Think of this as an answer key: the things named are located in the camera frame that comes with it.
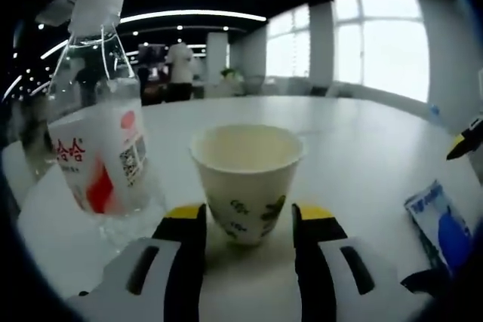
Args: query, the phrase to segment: white table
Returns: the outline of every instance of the white table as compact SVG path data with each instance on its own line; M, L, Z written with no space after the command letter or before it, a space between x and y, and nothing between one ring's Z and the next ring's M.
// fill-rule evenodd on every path
M248 97L143 110L151 158L169 207L204 200L188 154L189 140L200 130L237 122L271 124L298 133L308 146L267 243L240 257L209 242L201 320L300 320L300 301L293 292L292 201L331 210L349 236L364 239L397 267L399 280L428 267L403 208L409 196L439 179L470 228L482 215L481 188L468 159L445 160L453 137L397 109L361 100ZM62 297L100 282L112 250L75 205L58 167L27 197L18 225Z

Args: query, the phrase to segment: qr code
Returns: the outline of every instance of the qr code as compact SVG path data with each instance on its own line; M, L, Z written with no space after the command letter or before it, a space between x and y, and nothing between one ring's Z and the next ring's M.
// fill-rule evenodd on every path
M134 151L134 146L124 151L119 156L121 158L122 168L124 174L129 177L132 176L137 169L136 152Z
M143 162L144 158L146 157L146 144L144 143L144 138L140 137L136 140L136 150L137 150L137 157Z

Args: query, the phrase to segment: white paper cup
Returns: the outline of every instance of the white paper cup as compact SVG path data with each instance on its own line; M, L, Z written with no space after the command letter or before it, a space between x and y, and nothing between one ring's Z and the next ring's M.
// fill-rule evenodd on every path
M190 151L217 224L235 243L260 243L277 223L302 141L282 128L234 124L195 136Z

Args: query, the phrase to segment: desk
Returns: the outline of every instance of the desk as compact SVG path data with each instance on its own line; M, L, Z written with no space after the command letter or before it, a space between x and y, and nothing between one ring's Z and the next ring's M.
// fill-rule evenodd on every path
M188 153L194 133L221 124L270 124L298 133L308 148L281 220L262 247L240 254L209 237L202 321L297 320L293 201L328 208L349 236L359 236L397 267L399 280L429 267L403 207L408 197L439 179L471 229L482 214L481 187L468 158L445 160L453 137L371 101L243 97L148 106L143 113L170 208L204 200ZM18 225L62 297L100 282L112 251L75 205L58 167L27 196Z

